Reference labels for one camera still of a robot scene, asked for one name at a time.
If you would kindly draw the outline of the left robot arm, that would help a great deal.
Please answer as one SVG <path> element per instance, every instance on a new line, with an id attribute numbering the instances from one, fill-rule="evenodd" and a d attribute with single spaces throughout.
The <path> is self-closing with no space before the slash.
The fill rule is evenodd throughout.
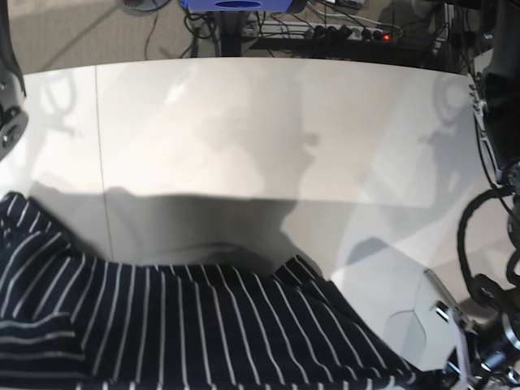
<path id="1" fill-rule="evenodd" d="M 494 176 L 489 188 L 464 209 L 457 230 L 461 273 L 475 303 L 496 312 L 465 342 L 458 355 L 459 378 L 469 389 L 519 385 L 514 366 L 519 361 L 519 3 L 494 1 L 487 15 L 494 21 L 483 30 L 492 34 L 492 57 L 482 72 L 470 69 L 470 95 L 478 151 L 488 154 Z M 503 202 L 507 232 L 515 250 L 505 268 L 511 289 L 503 289 L 483 274 L 472 274 L 466 254 L 466 229 L 473 213 L 490 200 Z"/>

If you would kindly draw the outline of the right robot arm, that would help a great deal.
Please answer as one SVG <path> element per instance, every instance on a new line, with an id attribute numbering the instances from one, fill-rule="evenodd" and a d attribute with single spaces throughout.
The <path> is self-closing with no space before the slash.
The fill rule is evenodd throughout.
<path id="1" fill-rule="evenodd" d="M 11 42 L 7 0 L 1 0 L 1 159 L 20 141 L 28 125 L 24 77 Z"/>

